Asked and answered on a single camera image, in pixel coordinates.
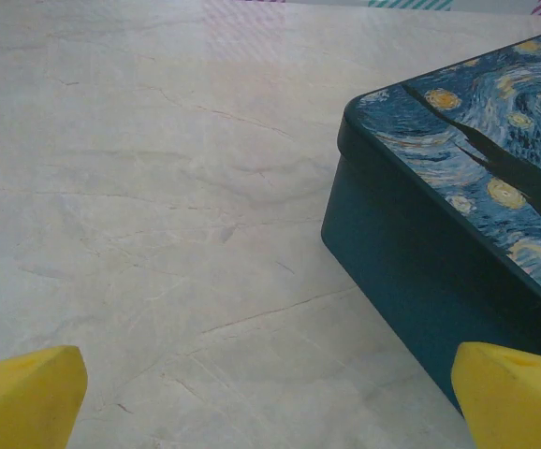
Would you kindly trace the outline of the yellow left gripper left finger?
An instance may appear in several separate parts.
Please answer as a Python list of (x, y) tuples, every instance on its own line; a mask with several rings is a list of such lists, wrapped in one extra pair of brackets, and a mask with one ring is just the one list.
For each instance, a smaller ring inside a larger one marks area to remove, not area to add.
[(0, 360), (0, 448), (65, 448), (87, 383), (76, 346)]

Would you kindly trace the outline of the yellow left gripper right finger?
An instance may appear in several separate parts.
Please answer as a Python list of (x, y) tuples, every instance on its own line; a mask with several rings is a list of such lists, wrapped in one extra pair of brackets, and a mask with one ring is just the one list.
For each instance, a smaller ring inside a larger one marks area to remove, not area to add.
[(476, 447), (541, 448), (541, 355), (465, 342), (452, 385)]

